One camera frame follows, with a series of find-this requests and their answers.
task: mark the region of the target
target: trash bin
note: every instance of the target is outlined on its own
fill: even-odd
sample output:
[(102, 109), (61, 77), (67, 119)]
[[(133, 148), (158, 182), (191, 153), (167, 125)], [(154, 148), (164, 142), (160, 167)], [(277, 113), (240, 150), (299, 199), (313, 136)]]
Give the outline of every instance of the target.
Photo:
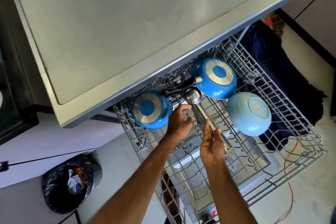
[(71, 213), (86, 200), (101, 178), (102, 169), (99, 164), (92, 163), (86, 156), (76, 156), (52, 168), (42, 176), (44, 200), (55, 213)]

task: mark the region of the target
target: person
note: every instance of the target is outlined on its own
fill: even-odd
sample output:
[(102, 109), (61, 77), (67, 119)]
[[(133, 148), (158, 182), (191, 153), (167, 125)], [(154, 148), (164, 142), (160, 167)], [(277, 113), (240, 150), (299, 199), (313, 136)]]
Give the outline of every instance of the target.
[[(95, 214), (90, 224), (140, 224), (142, 222), (169, 155), (193, 126), (192, 117), (183, 118), (186, 110), (190, 108), (191, 105), (179, 105), (171, 113), (166, 135), (129, 180)], [(226, 166), (224, 143), (220, 139), (220, 132), (220, 129), (212, 131), (209, 120), (206, 120), (199, 150), (219, 221), (227, 224), (257, 224)], [(168, 205), (170, 211), (173, 211), (174, 207), (177, 210), (175, 203)]]

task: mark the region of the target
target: black handle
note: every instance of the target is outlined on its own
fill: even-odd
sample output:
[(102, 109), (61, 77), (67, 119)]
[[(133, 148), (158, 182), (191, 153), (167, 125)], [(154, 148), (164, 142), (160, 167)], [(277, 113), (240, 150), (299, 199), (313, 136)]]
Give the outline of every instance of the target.
[(201, 81), (202, 79), (200, 77), (191, 77), (188, 80), (185, 80), (184, 82), (181, 82), (178, 85), (170, 86), (170, 87), (163, 89), (161, 91), (161, 94), (165, 95), (166, 97), (172, 94), (178, 94), (194, 86), (197, 82), (201, 82)]

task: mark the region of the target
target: metal wire rack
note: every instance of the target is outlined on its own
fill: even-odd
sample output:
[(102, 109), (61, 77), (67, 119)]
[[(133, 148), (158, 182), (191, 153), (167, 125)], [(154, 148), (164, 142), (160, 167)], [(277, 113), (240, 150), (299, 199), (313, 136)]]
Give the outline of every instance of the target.
[[(221, 42), (199, 57), (202, 56), (219, 57), (228, 62), (237, 74), (238, 91), (250, 91), (259, 95), (271, 109), (272, 124), (277, 125), (275, 129), (271, 124), (268, 131), (260, 137), (249, 137), (231, 122), (225, 100), (203, 96), (201, 101), (204, 109), (220, 126), (223, 135), (235, 149), (234, 154), (227, 156), (227, 165), (242, 196), (251, 206), (320, 158), (325, 152), (321, 136), (235, 37)], [(157, 146), (167, 128), (151, 130), (139, 127), (130, 113), (129, 107), (133, 98), (141, 91), (160, 90), (177, 80), (187, 79), (188, 69), (195, 59), (114, 105), (114, 110), (141, 161)], [(173, 106), (177, 106), (184, 100), (176, 95), (171, 97), (171, 101)], [(175, 223), (177, 215), (185, 221), (186, 212), (193, 223), (218, 223), (207, 174), (199, 155), (204, 117), (195, 109), (189, 110), (187, 115), (196, 117), (194, 126), (170, 154), (156, 193), (171, 223)], [(170, 179), (170, 187), (174, 189), (167, 188), (167, 177)], [(182, 204), (174, 198), (175, 193)], [(164, 202), (167, 194), (172, 198), (168, 204)], [(168, 210), (170, 204), (179, 205), (179, 211), (174, 216)]]

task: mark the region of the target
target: hand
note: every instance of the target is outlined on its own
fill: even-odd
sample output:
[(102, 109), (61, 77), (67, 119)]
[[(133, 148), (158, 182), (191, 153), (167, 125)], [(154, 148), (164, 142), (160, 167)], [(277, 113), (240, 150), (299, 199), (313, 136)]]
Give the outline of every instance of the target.
[(206, 169), (218, 164), (226, 167), (224, 142), (220, 138), (220, 132), (219, 128), (213, 132), (209, 120), (205, 121), (199, 154)]
[(193, 126), (193, 117), (182, 117), (186, 109), (191, 109), (191, 105), (179, 105), (169, 116), (166, 135), (176, 139), (176, 143), (185, 138)]

